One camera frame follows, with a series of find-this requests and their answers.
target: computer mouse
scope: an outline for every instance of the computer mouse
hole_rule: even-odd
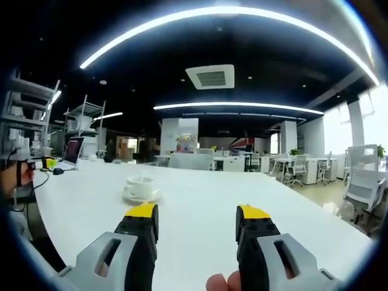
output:
[[[63,171],[61,168],[55,168],[53,170],[53,175],[60,175],[63,174],[65,171]]]

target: hand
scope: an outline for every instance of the hand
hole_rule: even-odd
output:
[[[16,163],[1,172],[1,185],[2,189],[7,196],[11,196],[14,189],[18,186],[17,181],[17,166]],[[31,170],[26,162],[21,165],[21,184],[27,185],[34,179],[34,171]]]
[[[225,281],[224,276],[216,274],[211,276],[206,282],[207,291],[241,291],[240,273],[235,271],[232,273],[228,282]]]

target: saucer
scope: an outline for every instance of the saucer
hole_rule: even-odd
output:
[[[159,198],[160,195],[159,195],[159,189],[156,189],[147,198],[133,196],[132,193],[130,192],[130,190],[128,192],[123,191],[122,196],[125,199],[127,199],[129,201],[133,201],[133,202],[154,202]]]

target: coffee cup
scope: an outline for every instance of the coffee cup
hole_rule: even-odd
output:
[[[128,178],[124,191],[132,198],[150,198],[155,192],[153,179],[147,177]]]

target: potted plant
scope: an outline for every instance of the potted plant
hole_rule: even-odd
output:
[[[377,157],[378,157],[378,163],[381,162],[381,159],[384,158],[384,153],[386,152],[385,148],[379,145],[377,147]]]
[[[297,155],[300,155],[300,154],[301,154],[301,152],[300,152],[299,149],[292,149],[290,151],[290,156],[297,156]]]

